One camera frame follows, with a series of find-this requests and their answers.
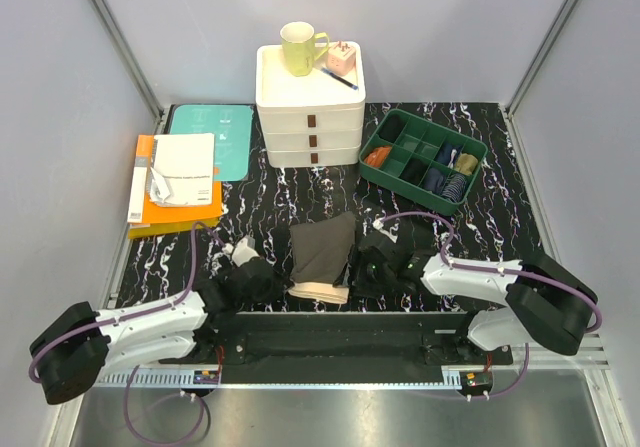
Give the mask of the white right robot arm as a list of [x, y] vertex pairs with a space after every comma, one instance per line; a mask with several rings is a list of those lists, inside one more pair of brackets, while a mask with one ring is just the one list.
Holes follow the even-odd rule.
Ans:
[[476, 363], [504, 345], [536, 342], [573, 356], [597, 324], [597, 295], [544, 252], [506, 262], [447, 258], [429, 250], [411, 251], [375, 230], [352, 253], [350, 287], [356, 296], [461, 296], [495, 304], [472, 313], [454, 338], [454, 351]]

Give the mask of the grey underwear with cream waistband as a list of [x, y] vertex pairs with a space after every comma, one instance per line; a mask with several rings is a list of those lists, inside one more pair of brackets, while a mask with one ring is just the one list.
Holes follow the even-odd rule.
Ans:
[[334, 305], [347, 302], [349, 288], [342, 279], [355, 245], [355, 227], [352, 212], [290, 227], [294, 266], [289, 295]]

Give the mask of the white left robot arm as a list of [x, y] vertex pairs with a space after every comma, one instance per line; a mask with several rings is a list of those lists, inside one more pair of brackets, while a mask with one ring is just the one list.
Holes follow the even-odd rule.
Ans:
[[66, 403], [102, 377], [140, 364], [186, 356], [206, 362], [216, 339], [204, 329], [247, 304], [270, 303], [289, 287], [250, 237], [225, 250], [230, 266], [211, 279], [191, 272], [176, 295], [120, 309], [95, 310], [88, 302], [67, 308], [29, 347], [29, 377], [46, 402]]

